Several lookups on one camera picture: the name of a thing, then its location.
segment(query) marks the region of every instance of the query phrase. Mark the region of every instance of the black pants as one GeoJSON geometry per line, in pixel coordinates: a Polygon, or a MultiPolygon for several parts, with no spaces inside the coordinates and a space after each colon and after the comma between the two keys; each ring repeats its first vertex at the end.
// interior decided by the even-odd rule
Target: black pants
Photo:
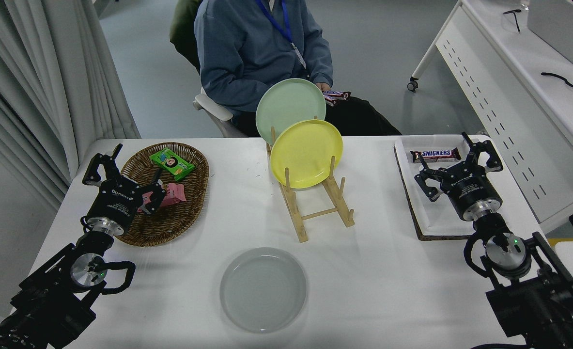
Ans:
{"type": "MultiPolygon", "coordinates": [[[[357,97],[350,97],[333,107],[326,106],[325,121],[334,125],[343,136],[401,135],[368,101],[357,97]]],[[[239,115],[233,124],[249,137],[260,137],[254,112],[239,115]]]]}

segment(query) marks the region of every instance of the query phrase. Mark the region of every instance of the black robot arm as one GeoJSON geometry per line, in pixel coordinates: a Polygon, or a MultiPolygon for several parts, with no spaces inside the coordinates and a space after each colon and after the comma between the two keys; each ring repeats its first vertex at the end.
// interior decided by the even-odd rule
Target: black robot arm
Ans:
{"type": "Polygon", "coordinates": [[[11,300],[16,311],[0,324],[0,349],[44,349],[48,343],[61,349],[96,319],[91,306],[98,296],[122,292],[131,284],[136,265],[107,263],[103,255],[113,245],[113,236],[127,232],[138,208],[154,213],[165,191],[158,181],[161,170],[145,186],[122,176],[115,162],[121,148],[119,144],[113,155],[96,154],[91,160],[82,182],[98,186],[99,193],[80,220],[84,234],[20,283],[21,291],[11,300]],[[99,166],[105,169],[105,181],[99,166]],[[144,205],[142,195],[150,191],[151,202],[144,205]],[[126,271],[122,285],[106,288],[108,270],[126,271]]]}
{"type": "Polygon", "coordinates": [[[465,133],[463,138],[469,146],[464,161],[432,170],[421,158],[424,168],[415,180],[430,201],[447,194],[459,218],[473,222],[475,232],[463,251],[465,262],[492,282],[494,290],[486,297],[505,334],[522,335],[535,349],[573,348],[573,277],[539,233],[523,240],[510,231],[497,212],[501,197],[486,177],[488,172],[503,169],[501,159],[490,141],[474,143],[465,133]],[[483,152],[489,155],[486,166],[478,164],[483,152]],[[427,179],[439,182],[439,190],[426,185],[427,179]],[[472,260],[477,241],[485,248],[480,258],[483,268],[472,260]],[[538,276],[521,280],[528,274],[532,259],[539,267],[538,276]],[[496,274],[510,280],[510,285],[502,285],[496,274]]]}

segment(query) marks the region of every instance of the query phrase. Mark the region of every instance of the caster wheel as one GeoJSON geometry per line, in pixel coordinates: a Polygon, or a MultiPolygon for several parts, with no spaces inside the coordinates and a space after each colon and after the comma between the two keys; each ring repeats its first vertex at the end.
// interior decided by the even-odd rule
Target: caster wheel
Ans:
{"type": "Polygon", "coordinates": [[[409,82],[409,83],[406,85],[406,88],[407,88],[409,91],[412,91],[412,92],[414,93],[414,92],[415,92],[415,89],[418,88],[418,82],[417,82],[417,81],[409,82]]]}

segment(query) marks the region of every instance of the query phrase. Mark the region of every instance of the wicker basket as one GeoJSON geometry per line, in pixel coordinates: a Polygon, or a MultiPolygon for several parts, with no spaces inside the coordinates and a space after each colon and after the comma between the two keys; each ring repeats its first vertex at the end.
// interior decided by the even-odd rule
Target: wicker basket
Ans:
{"type": "MultiPolygon", "coordinates": [[[[151,216],[136,214],[127,234],[118,236],[120,241],[129,245],[147,247],[170,241],[189,229],[202,211],[209,181],[209,163],[196,148],[174,142],[155,144],[140,150],[131,157],[123,166],[121,173],[141,186],[148,185],[159,168],[149,159],[149,156],[164,148],[171,149],[182,159],[196,166],[184,179],[176,182],[185,185],[187,201],[160,207],[151,216]]],[[[172,174],[167,171],[163,171],[160,178],[164,184],[175,182],[172,174]]]]}

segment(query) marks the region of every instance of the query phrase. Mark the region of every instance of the white chair armrest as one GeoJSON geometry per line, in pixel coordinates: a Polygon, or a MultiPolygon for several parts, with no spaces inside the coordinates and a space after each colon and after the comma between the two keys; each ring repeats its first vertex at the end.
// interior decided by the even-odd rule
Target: white chair armrest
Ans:
{"type": "Polygon", "coordinates": [[[232,113],[228,111],[228,109],[215,103],[208,95],[204,95],[203,93],[196,95],[194,106],[196,110],[204,109],[207,113],[210,113],[220,120],[228,121],[232,119],[232,113]]]}

